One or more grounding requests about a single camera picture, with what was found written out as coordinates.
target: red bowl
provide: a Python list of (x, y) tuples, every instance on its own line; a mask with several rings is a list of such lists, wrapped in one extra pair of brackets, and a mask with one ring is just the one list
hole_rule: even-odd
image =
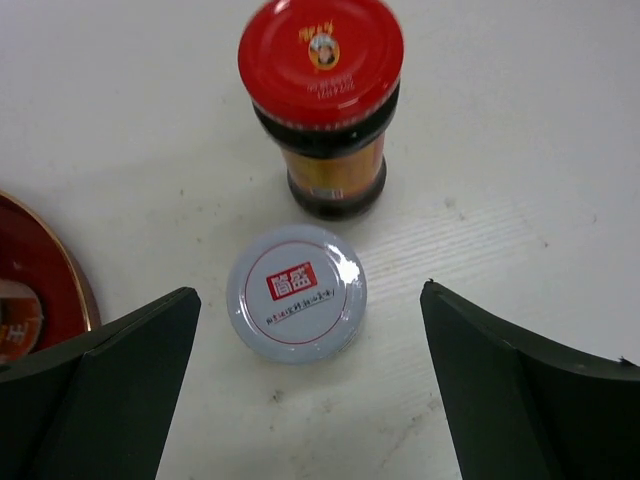
[(100, 326), (78, 262), (40, 217), (1, 190), (0, 278), (24, 283), (40, 299), (44, 322), (34, 351)]

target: white lid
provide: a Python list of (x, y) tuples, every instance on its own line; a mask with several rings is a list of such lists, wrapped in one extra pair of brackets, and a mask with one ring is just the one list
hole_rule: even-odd
[(291, 225), (259, 237), (236, 261), (227, 309), (242, 340), (276, 362), (326, 358), (353, 339), (367, 283), (353, 249), (333, 233)]

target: red lid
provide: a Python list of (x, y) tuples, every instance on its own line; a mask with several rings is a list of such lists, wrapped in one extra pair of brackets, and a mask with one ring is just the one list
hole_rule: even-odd
[(240, 76), (253, 102), (298, 129), (344, 128), (389, 98), (404, 45), (379, 0), (272, 0), (247, 25)]

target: sauce jar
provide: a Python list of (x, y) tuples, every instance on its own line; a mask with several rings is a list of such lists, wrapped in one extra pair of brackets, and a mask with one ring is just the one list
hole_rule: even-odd
[(307, 212), (352, 217), (382, 193), (403, 55), (400, 26), (379, 0), (272, 0), (249, 21), (240, 76)]

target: white table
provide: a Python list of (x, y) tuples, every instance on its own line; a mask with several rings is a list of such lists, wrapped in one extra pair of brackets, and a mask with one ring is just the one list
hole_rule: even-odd
[(329, 225), (364, 263), (366, 326), (305, 368), (254, 356), (224, 300), (257, 234), (313, 222), (237, 73), (258, 5), (0, 1), (0, 188), (59, 232), (106, 319), (182, 285), (203, 301), (158, 479), (459, 478), (428, 277), (640, 361), (640, 3), (393, 1), (407, 54), (387, 187)]

